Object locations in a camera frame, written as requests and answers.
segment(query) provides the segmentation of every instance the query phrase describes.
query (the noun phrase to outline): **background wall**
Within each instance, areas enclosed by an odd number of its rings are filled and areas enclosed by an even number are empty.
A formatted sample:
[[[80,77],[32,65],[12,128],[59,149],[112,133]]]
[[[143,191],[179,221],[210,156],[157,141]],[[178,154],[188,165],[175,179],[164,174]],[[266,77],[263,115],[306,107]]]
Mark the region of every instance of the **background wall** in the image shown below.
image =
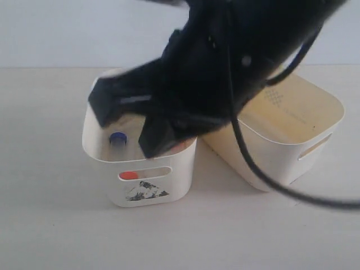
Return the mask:
[[[304,64],[360,64],[360,1],[324,28]],[[183,7],[140,0],[0,0],[0,67],[131,67],[160,55]]]

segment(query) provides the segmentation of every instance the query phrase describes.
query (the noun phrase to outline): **black cord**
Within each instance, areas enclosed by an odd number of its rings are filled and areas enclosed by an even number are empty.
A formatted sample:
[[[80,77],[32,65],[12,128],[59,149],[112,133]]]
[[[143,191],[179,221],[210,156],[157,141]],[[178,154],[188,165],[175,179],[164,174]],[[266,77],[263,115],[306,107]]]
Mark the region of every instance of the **black cord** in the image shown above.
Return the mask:
[[[303,52],[308,51],[309,47],[308,45],[313,43],[314,40],[311,39],[305,49],[301,49],[302,51],[301,55],[298,59],[303,58],[302,55]],[[294,65],[291,65],[290,68],[288,68],[287,74],[291,69],[294,69]],[[242,132],[239,125],[239,120],[237,118],[237,113],[235,110],[235,99],[233,95],[233,85],[232,85],[232,74],[231,74],[231,49],[230,49],[230,37],[228,36],[227,39],[227,71],[228,71],[228,89],[229,89],[229,95],[230,95],[230,113],[231,113],[231,124],[233,127],[233,131],[236,137],[236,141],[238,143],[239,149],[241,154],[243,155],[245,162],[249,166],[250,170],[258,177],[260,178],[267,186],[274,189],[275,191],[291,197],[293,199],[302,201],[304,203],[321,206],[324,208],[331,208],[331,209],[339,209],[339,210],[360,210],[360,200],[333,200],[333,199],[327,199],[324,197],[318,197],[318,196],[311,196],[307,195],[298,191],[295,191],[293,189],[287,188],[281,184],[279,184],[277,181],[273,180],[269,176],[267,176],[254,162],[253,158],[249,154],[248,148],[246,147],[246,143],[244,141],[244,138],[242,136]],[[273,83],[275,81],[281,81],[283,78],[285,78],[285,75],[279,75],[275,78],[270,80],[270,83]]]
[[[290,65],[280,74],[275,77],[268,79],[265,81],[266,86],[274,86],[281,81],[285,80],[293,71],[299,66],[302,60],[305,58],[306,54],[309,52],[310,48],[313,46],[315,40],[319,36],[322,27],[319,28],[318,31],[314,33],[301,47],[299,52],[296,54]]]

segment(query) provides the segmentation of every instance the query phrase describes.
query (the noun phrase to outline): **basket handle hole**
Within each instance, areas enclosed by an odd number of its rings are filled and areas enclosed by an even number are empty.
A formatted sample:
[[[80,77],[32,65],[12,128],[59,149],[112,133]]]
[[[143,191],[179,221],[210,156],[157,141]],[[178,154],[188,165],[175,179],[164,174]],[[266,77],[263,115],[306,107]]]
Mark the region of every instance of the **basket handle hole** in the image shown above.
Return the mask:
[[[324,139],[322,139],[321,141],[315,143],[312,147],[308,148],[307,150],[305,150],[304,152],[302,152],[298,158],[298,160],[303,159],[304,157],[306,157],[307,155],[309,155],[311,152],[313,152],[315,149],[317,149],[318,147],[322,146],[324,143],[326,143],[330,137],[332,136],[332,133],[330,133],[328,136],[326,136]]]
[[[151,168],[144,170],[133,170],[133,171],[125,171],[119,173],[119,179],[123,181],[129,180],[139,180],[146,178],[159,178],[163,176],[167,176],[172,172],[170,167],[159,167],[159,168]]]

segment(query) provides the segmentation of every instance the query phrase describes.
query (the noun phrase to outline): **table surface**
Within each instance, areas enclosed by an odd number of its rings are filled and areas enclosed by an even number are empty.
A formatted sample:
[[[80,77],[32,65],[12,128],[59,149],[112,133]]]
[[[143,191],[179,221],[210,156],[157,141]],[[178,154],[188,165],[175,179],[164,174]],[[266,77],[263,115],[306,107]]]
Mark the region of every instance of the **table surface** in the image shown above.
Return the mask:
[[[0,268],[356,269],[360,214],[254,190],[203,142],[181,200],[119,208],[82,150],[94,78],[105,69],[0,69]],[[360,66],[302,66],[346,116],[293,187],[360,197]]]

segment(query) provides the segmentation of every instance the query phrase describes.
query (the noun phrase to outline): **plastic basket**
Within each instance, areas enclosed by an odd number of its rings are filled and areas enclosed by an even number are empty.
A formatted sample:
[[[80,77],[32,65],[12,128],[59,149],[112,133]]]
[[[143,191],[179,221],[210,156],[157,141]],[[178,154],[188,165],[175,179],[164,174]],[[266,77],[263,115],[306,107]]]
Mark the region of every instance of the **plastic basket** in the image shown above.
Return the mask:
[[[289,185],[314,165],[344,114],[336,97],[293,74],[264,89],[238,118],[256,164]],[[246,165],[231,125],[204,141],[253,187],[270,191]]]
[[[103,75],[118,73],[111,70]],[[120,120],[102,129],[89,105],[85,115],[83,149],[109,199],[122,207],[176,201],[184,197],[192,182],[196,139],[163,156],[145,159],[138,145],[143,122],[142,117],[128,116],[125,124]],[[110,137],[115,132],[126,134],[127,142],[114,156]]]

